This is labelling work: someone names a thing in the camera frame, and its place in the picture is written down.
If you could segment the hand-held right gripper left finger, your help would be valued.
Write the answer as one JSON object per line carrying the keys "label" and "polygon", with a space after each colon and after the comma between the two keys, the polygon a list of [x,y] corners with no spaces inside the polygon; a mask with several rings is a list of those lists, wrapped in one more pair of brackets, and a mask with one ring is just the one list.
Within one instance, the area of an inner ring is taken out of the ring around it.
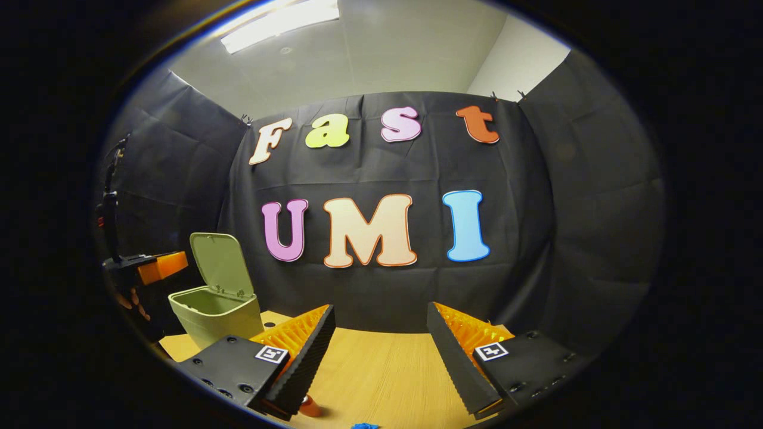
{"label": "hand-held right gripper left finger", "polygon": [[308,396],[335,329],[334,307],[325,304],[255,337],[226,335],[179,368],[240,407],[289,421]]}

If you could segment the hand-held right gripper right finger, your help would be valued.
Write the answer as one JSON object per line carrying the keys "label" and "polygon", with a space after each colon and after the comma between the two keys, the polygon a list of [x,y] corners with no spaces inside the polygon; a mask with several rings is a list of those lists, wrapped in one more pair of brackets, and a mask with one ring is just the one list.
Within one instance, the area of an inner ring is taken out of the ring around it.
{"label": "hand-held right gripper right finger", "polygon": [[512,334],[447,305],[427,305],[427,328],[467,412],[514,415],[558,391],[591,356],[537,329]]}

